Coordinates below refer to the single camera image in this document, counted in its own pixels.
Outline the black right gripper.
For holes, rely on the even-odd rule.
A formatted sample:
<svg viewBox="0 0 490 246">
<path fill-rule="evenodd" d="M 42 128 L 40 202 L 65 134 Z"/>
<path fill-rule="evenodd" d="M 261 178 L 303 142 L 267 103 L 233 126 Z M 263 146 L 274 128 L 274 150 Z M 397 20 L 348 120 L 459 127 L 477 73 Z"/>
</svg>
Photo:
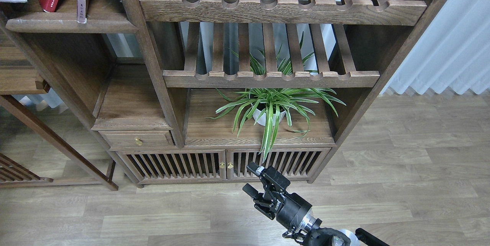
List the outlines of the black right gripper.
<svg viewBox="0 0 490 246">
<path fill-rule="evenodd" d="M 273 192 L 272 196 L 268 192 L 259 193 L 252 185 L 246 183 L 243 191 L 254 200 L 254 207 L 269 219 L 276 219 L 293 233 L 310 232 L 317 220 L 312 215 L 312 205 L 296 193 L 285 192 L 291 184 L 289 179 L 273 166 L 265 169 L 255 162 L 250 162 L 247 169 L 258 176 L 269 189 L 278 192 Z"/>
</svg>

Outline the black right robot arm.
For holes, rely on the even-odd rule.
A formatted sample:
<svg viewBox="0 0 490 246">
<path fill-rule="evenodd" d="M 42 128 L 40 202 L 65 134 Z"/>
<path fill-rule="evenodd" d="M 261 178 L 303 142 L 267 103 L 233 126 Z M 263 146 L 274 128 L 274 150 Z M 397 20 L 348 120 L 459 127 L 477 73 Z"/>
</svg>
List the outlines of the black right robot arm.
<svg viewBox="0 0 490 246">
<path fill-rule="evenodd" d="M 264 193 L 259 193 L 250 184 L 243 187 L 255 202 L 254 207 L 271 220 L 276 219 L 287 231 L 284 238 L 294 239 L 303 246 L 358 246 L 362 241 L 368 246 L 386 246 L 362 228 L 354 233 L 346 229 L 322 228 L 322 220 L 312 215 L 312 205 L 296 193 L 288 193 L 290 181 L 273 166 L 263 166 L 250 162 L 247 169 L 261 180 Z"/>
</svg>

